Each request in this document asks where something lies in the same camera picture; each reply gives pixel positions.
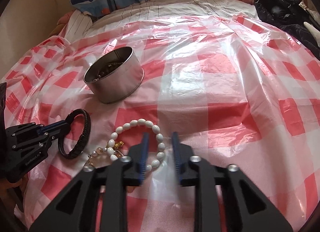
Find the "round metal tin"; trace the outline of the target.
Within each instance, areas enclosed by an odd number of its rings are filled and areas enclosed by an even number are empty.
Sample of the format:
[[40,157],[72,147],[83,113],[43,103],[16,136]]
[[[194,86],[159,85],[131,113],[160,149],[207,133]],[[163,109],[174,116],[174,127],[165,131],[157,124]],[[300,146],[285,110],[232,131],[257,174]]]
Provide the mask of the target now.
[[94,62],[84,75],[84,82],[104,104],[116,103],[130,96],[142,83],[144,70],[129,46],[120,47]]

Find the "red white checkered plastic sheet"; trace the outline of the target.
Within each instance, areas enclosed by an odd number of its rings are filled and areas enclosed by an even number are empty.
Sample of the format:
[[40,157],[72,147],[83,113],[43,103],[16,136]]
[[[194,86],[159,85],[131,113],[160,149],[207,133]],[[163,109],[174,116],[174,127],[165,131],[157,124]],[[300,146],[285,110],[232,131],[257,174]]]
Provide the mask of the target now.
[[[144,72],[125,100],[105,105],[83,77],[101,56],[130,46]],[[161,166],[128,197],[130,231],[192,231],[193,190],[176,182],[170,138],[212,164],[237,164],[299,230],[319,201],[319,61],[275,27],[235,15],[114,23],[70,42],[52,37],[4,77],[7,126],[47,125],[83,108],[90,140],[76,160],[52,145],[29,173],[24,218],[31,225],[118,126],[146,119],[166,145]]]

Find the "white striped pillow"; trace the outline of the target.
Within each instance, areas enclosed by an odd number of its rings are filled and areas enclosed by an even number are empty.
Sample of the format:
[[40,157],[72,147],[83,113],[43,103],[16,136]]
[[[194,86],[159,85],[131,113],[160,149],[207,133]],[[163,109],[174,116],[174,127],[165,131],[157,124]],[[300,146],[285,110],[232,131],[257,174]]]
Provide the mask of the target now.
[[83,14],[79,10],[75,10],[67,24],[64,38],[70,43],[73,43],[76,40],[83,38],[92,25],[93,21],[89,15]]

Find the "white striped bed sheet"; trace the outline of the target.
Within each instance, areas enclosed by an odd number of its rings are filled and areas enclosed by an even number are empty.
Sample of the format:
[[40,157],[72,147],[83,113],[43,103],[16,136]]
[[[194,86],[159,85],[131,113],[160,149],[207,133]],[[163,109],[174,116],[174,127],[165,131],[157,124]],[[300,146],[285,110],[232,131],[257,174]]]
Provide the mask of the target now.
[[91,37],[138,21],[210,15],[229,19],[239,14],[258,19],[255,7],[239,0],[151,0],[114,11],[98,19],[83,36]]

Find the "dark clothes pile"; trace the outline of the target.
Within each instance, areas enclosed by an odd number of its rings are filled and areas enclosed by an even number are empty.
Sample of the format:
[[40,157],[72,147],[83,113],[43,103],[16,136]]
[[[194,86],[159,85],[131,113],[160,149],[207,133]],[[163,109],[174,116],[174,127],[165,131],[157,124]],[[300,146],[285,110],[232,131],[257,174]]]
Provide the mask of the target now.
[[319,30],[319,23],[300,5],[302,0],[253,0],[261,21],[273,25],[299,40],[319,58],[317,40],[306,28],[309,23]]

